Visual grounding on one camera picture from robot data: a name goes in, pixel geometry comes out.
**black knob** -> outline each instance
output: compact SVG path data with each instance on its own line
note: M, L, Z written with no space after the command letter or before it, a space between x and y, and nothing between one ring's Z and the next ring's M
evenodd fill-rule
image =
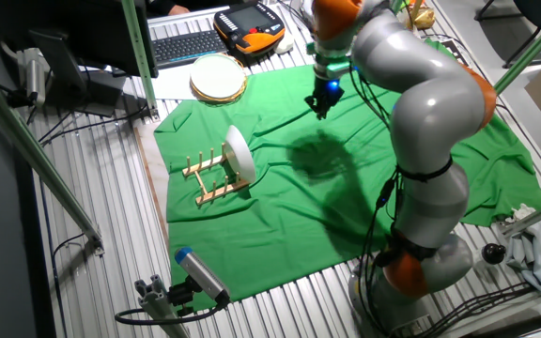
M481 251L481 255L486 262L491 265L500 264L506 255L506 247L494 243L487 244Z

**white cable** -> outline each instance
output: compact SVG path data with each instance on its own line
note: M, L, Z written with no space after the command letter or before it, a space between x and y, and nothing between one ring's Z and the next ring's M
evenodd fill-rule
M0 41L1 49L4 50L4 52L14 60L18 60L18 55L16 55L10 48L7 46L7 44L4 41Z

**keyboard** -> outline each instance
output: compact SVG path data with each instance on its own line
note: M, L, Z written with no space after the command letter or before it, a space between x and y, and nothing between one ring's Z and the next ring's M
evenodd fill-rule
M206 54L227 51L215 30L161 38L153 41L159 69L189 64Z

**metal table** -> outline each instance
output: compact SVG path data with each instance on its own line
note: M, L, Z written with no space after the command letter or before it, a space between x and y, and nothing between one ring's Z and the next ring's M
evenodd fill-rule
M437 21L431 34L457 37L435 2ZM305 54L305 43L311 41L305 30L300 30L284 8L273 5L295 39L294 50L284 55L260 59L248 58L246 71L256 74L263 71L297 67L314 62ZM160 18L149 22L153 39L212 29L212 10L192 13L179 18ZM472 61L472 53L464 53L471 67L481 73ZM128 94L145 96L141 80L129 79L125 86ZM175 100L157 100L160 119L166 118L179 104ZM122 116L138 107L126 99ZM497 114L530 150L541 186L541 151L531 136L518 123L514 114L499 109ZM61 112L40 115L31 125L31 131L40 137L63 116ZM73 113L61 126L68 130L105 118ZM148 117L134 123L150 123ZM71 337L163 337L157 327L130 327L117 325L114 313L136 308L137 294L133 282L158 273L170 284L169 257L165 248L165 231L160 227L154 202L147 185L144 164L139 157L136 140L129 122L120 121L67 134L45 147L51 159L91 220L100 227L105 254L97 256L83 251L85 240L60 250L55 258L60 274L62 293L61 308L65 314L68 335ZM40 186L36 184L37 196ZM43 245L55 247L66 238L80 233L66 211L46 189L45 198L39 200L39 216ZM45 216L50 230L46 227ZM51 232L52 242L48 238ZM501 235L494 227L484 228L460 224L456 232L466 239L473 249L488 242L497 242ZM52 262L47 258L48 270ZM281 285L246 300L229 305L212 318L187 325L192 337L366 337L371 334L367 324L353 313L348 300L347 282L356 264L350 261ZM63 336L60 306L57 303L50 272L54 316L59 336ZM458 304L486 292L504 289L520 282L518 274L500 265L494 270L475 271L456 285L429 295L423 302L430 318L419 323L426 329L431 322L452 311ZM521 311L540 302L531 294L522 303L507 304L475 318L459 323L445 336L456 337L483 327L491 322Z

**orange controller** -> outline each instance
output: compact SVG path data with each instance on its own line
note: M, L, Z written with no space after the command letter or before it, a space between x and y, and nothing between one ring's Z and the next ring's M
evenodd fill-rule
M231 48L244 54L261 54L273 47L286 31L270 8L251 2L232 6L214 15L214 28Z

